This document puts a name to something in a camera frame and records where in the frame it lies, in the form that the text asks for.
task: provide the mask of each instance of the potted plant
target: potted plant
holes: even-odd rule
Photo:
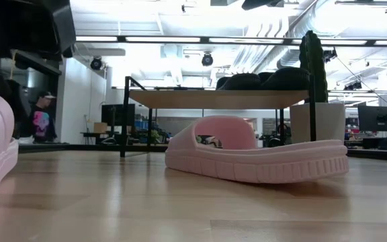
[[[345,106],[329,104],[327,90],[327,74],[323,58],[322,44],[313,31],[308,31],[300,45],[300,67],[306,69],[314,77],[316,100],[316,139],[344,141]],[[310,105],[290,107],[292,142],[310,141]]]

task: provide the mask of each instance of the floor plank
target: floor plank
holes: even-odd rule
[[[387,241],[387,161],[251,185],[167,169],[164,154],[19,156],[0,185],[0,241]]]

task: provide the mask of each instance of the plant pot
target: plant pot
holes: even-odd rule
[[[290,107],[292,142],[310,142],[310,104]],[[344,142],[346,124],[344,104],[316,103],[316,139]]]

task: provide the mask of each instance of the desk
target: desk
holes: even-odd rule
[[[130,90],[131,83],[142,91]],[[316,141],[316,102],[313,76],[310,76],[309,90],[275,91],[275,90],[217,90],[217,91],[147,91],[132,77],[125,77],[124,107],[128,107],[129,99],[146,106],[148,110],[147,147],[150,151],[152,137],[153,109],[274,109],[280,110],[280,134],[284,144],[284,108],[310,98],[310,140]],[[128,139],[128,108],[122,110],[122,140]],[[120,156],[125,157],[126,143],[120,145]]]
[[[89,140],[90,138],[95,138],[95,145],[97,145],[103,139],[109,137],[109,134],[106,134],[106,133],[82,132],[81,134],[83,135],[83,138],[86,138],[85,145],[93,145],[93,142]]]

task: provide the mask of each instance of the wooden tabletop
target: wooden tabletop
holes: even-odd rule
[[[152,109],[282,109],[307,97],[307,91],[130,91]]]

